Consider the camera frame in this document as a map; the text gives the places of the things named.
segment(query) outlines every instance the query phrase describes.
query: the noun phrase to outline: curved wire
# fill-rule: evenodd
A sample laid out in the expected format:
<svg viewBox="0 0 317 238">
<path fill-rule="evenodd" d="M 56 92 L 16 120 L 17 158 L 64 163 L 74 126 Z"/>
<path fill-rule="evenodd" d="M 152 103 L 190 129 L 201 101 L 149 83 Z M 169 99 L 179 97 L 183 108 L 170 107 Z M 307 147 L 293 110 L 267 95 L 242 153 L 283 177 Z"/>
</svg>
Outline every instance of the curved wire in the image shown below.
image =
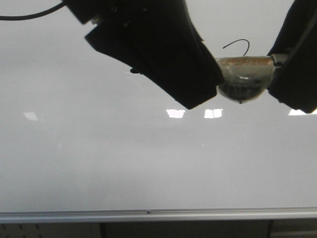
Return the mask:
<svg viewBox="0 0 317 238">
<path fill-rule="evenodd" d="M 243 56 L 245 56 L 248 52 L 249 52 L 249 49 L 250 49 L 250 41 L 246 40 L 246 39 L 239 39 L 239 40 L 236 40 L 234 42 L 231 42 L 230 44 L 226 45 L 223 47 L 223 49 L 227 48 L 228 46 L 231 46 L 232 44 L 238 42 L 238 41 L 246 41 L 248 43 L 248 48 L 247 48 L 247 51 L 244 53 Z"/>
<path fill-rule="evenodd" d="M 24 21 L 24 20 L 30 20 L 30 19 L 35 19 L 38 17 L 42 17 L 42 16 L 46 16 L 48 14 L 51 14 L 59 9 L 61 9 L 62 7 L 66 6 L 66 4 L 64 2 L 61 2 L 60 4 L 39 12 L 39 13 L 35 13 L 35 14 L 31 14 L 31 15 L 25 15 L 25 16 L 0 16 L 0 21 Z"/>
</svg>

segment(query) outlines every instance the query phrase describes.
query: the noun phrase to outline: whiteboard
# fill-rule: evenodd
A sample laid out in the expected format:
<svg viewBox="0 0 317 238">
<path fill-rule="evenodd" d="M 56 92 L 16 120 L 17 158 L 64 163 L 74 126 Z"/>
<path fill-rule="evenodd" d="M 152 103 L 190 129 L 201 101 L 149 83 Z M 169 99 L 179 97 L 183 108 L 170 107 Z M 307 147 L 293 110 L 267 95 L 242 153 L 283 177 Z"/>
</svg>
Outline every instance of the whiteboard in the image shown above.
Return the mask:
<svg viewBox="0 0 317 238">
<path fill-rule="evenodd" d="M 57 3 L 2 0 L 0 14 Z M 240 38 L 251 41 L 249 56 L 266 55 L 291 3 L 187 0 L 215 58 L 242 55 L 243 42 L 222 49 Z M 114 221 L 116 211 L 150 210 L 181 219 L 228 209 L 241 217 L 249 209 L 306 209 L 317 217 L 316 115 L 294 116 L 268 93 L 242 105 L 218 95 L 186 110 L 95 52 L 84 40 L 93 27 L 67 8 L 0 22 L 1 221 L 83 211 Z"/>
</svg>

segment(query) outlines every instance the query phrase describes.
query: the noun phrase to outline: black cable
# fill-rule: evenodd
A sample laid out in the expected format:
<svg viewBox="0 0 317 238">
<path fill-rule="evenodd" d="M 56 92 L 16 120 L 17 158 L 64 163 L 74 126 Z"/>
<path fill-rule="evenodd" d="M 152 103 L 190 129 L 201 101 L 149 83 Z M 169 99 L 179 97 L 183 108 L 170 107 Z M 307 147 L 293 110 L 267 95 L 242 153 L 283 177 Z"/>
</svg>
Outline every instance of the black cable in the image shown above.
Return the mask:
<svg viewBox="0 0 317 238">
<path fill-rule="evenodd" d="M 106 238 L 107 237 L 106 224 L 105 223 L 99 223 L 99 229 L 100 229 L 100 237 L 101 238 Z"/>
<path fill-rule="evenodd" d="M 273 224 L 274 220 L 271 220 L 267 224 L 267 232 L 266 232 L 266 238 L 270 238 L 273 230 Z"/>
<path fill-rule="evenodd" d="M 62 7 L 66 6 L 65 3 L 61 2 L 60 4 L 39 12 L 39 13 L 35 13 L 35 14 L 31 14 L 31 15 L 26 15 L 26 16 L 0 16 L 0 21 L 24 21 L 24 20 L 30 20 L 30 19 L 35 19 L 38 17 L 42 17 L 42 16 L 46 16 L 48 14 L 51 14 L 59 9 L 61 9 Z"/>
<path fill-rule="evenodd" d="M 247 52 L 249 51 L 249 49 L 250 49 L 250 41 L 248 41 L 248 40 L 246 40 L 246 39 L 239 39 L 239 40 L 236 40 L 236 41 L 234 41 L 234 42 L 231 42 L 230 44 L 224 46 L 223 49 L 227 48 L 228 46 L 231 46 L 232 44 L 234 44 L 234 43 L 236 43 L 236 42 L 238 42 L 238 41 L 246 41 L 246 42 L 248 42 L 247 51 L 246 51 L 246 52 L 244 53 L 244 55 L 243 55 L 243 56 L 245 56 L 245 55 L 247 54 Z"/>
</svg>

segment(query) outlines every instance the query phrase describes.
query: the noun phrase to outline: black wire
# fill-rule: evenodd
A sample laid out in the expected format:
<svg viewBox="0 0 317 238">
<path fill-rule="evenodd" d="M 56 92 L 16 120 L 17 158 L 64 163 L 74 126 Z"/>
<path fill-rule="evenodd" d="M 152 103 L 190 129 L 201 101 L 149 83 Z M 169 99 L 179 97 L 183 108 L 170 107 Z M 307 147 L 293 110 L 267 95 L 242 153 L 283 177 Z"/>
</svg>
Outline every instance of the black wire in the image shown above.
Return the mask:
<svg viewBox="0 0 317 238">
<path fill-rule="evenodd" d="M 35 13 L 35 14 L 31 14 L 31 15 L 26 15 L 26 16 L 0 16 L 0 21 L 24 21 L 24 20 L 30 20 L 30 19 L 35 19 L 38 17 L 42 17 L 42 16 L 46 16 L 48 14 L 51 14 L 59 9 L 61 9 L 62 7 L 66 6 L 65 3 L 61 2 L 60 4 L 39 12 L 39 13 Z"/>
<path fill-rule="evenodd" d="M 100 237 L 107 238 L 107 229 L 105 223 L 99 223 Z"/>
<path fill-rule="evenodd" d="M 232 44 L 234 44 L 234 43 L 236 43 L 236 42 L 238 42 L 238 41 L 246 41 L 246 42 L 248 42 L 247 51 L 246 51 L 246 52 L 244 53 L 244 55 L 243 55 L 243 56 L 245 56 L 245 55 L 247 54 L 247 52 L 249 52 L 249 49 L 250 49 L 250 41 L 248 41 L 248 40 L 246 40 L 246 39 L 239 39 L 239 40 L 236 40 L 236 41 L 234 41 L 234 42 L 231 42 L 230 44 L 224 46 L 223 49 L 227 48 L 228 46 L 231 46 Z"/>
<path fill-rule="evenodd" d="M 273 224 L 274 224 L 274 220 L 271 220 L 271 221 L 268 222 L 266 238 L 270 238 L 271 237 L 271 233 L 272 233 L 272 230 L 273 230 Z"/>
</svg>

